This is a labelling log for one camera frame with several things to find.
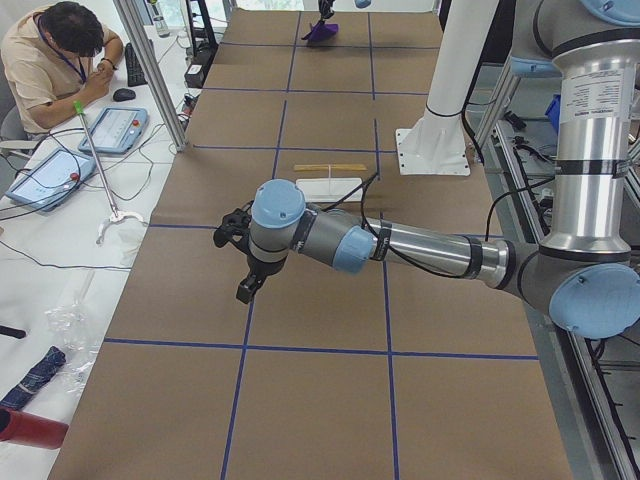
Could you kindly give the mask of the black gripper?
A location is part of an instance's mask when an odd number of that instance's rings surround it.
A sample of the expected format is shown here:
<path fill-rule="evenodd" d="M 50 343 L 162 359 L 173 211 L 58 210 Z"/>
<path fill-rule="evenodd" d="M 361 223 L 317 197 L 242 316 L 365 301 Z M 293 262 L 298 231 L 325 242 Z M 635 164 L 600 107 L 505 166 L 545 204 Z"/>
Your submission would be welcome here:
<path fill-rule="evenodd" d="M 334 0 L 318 0 L 318 11 L 321 18 L 331 18 L 334 15 Z"/>
<path fill-rule="evenodd" d="M 283 269 L 285 262 L 286 254 L 283 252 L 264 256 L 249 251 L 247 253 L 249 273 L 239 283 L 236 299 L 242 303 L 253 302 L 266 279 L 279 273 Z"/>

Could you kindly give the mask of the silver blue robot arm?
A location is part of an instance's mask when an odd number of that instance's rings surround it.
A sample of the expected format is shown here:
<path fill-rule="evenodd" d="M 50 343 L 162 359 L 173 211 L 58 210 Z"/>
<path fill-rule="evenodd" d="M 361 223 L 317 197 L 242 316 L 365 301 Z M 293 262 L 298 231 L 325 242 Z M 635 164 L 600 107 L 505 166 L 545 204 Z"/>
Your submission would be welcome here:
<path fill-rule="evenodd" d="M 596 340 L 639 318 L 639 276 L 619 233 L 639 63 L 635 1 L 519 1 L 510 68 L 519 76 L 560 76 L 552 109 L 558 129 L 548 233 L 537 244 L 447 235 L 309 203 L 298 186 L 272 179 L 248 205 L 227 214 L 217 247 L 246 255 L 236 296 L 249 303 L 290 252 L 358 273 L 369 261 L 484 282 Z"/>

